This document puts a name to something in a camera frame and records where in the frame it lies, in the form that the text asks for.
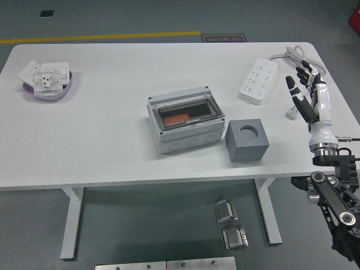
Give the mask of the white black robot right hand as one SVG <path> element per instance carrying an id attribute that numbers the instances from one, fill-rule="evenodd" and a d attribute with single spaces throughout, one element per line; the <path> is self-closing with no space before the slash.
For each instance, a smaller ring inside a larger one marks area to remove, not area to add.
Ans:
<path id="1" fill-rule="evenodd" d="M 309 149 L 314 155 L 335 155 L 338 150 L 338 139 L 332 132 L 332 112 L 330 91 L 323 81 L 320 71 L 303 60 L 301 67 L 296 68 L 300 83 L 306 86 L 311 102 L 297 87 L 291 76 L 286 77 L 286 83 L 292 101 L 301 116 L 308 123 L 311 136 Z"/>

